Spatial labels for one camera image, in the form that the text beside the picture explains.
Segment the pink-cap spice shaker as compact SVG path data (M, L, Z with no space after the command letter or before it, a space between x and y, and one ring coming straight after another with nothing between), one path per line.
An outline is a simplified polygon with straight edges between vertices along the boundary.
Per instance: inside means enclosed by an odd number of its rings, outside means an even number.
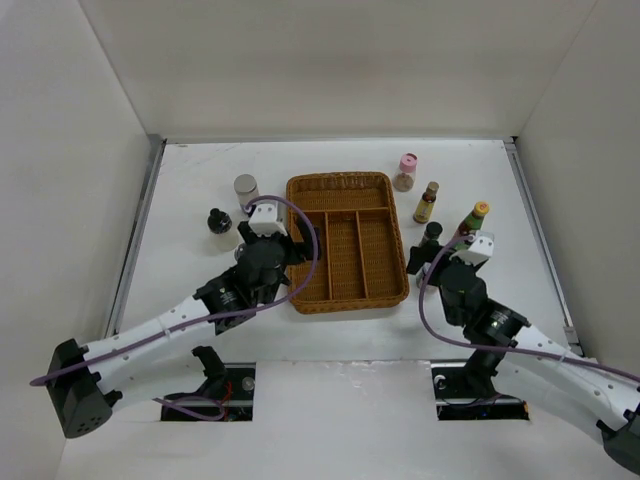
M418 158L413 153L401 156L397 170L392 178L393 187L399 192L410 191L415 183Z

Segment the white-lid sauce jar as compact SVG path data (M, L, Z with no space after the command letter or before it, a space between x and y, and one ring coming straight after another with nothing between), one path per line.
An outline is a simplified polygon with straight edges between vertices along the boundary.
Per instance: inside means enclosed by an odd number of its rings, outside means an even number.
M429 263L425 263L422 265L421 269L419 270L418 274L416 275L416 285L418 288L421 288L423 283L424 283L424 278L426 276L426 274L428 273L430 269L430 264Z

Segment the black-top salt grinder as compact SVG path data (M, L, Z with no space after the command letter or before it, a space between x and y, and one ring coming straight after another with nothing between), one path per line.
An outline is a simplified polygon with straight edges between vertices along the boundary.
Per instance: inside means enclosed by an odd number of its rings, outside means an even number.
M234 251L234 259L238 261L243 256L245 250L246 250L246 244L245 243L239 244Z

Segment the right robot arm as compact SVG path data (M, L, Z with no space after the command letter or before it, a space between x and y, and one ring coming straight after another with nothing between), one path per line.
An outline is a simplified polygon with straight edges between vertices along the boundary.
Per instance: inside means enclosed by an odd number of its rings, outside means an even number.
M533 403L581 430L624 469L639 471L639 377L586 360L551 340L526 317L489 298L478 270L494 239L477 232L410 250L406 271L437 288L446 322L471 350L464 384L473 394Z

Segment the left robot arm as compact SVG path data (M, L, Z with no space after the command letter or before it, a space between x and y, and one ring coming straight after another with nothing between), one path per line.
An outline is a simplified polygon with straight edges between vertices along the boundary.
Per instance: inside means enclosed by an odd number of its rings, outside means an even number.
M242 222L245 246L235 265L167 312L103 340L55 347L47 373L31 383L46 388L65 438L85 436L148 397L165 401L181 389L186 368L195 368L195 396L221 393L226 368L212 340L281 304L287 268L315 268L321 258L319 230L308 218L296 221L299 242L279 222L265 226L260 233L258 223Z

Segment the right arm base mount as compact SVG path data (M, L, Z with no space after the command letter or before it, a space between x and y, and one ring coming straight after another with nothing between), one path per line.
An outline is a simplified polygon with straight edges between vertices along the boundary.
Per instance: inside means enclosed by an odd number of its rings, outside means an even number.
M527 404L498 393L492 383L501 360L490 352L474 352L467 360L430 364L440 421L529 420Z

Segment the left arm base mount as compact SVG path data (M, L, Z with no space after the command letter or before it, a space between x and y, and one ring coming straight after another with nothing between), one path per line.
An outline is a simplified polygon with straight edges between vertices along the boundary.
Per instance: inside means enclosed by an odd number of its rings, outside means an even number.
M211 346L192 350L197 387L163 397L161 422L248 422L253 420L255 363L224 363Z

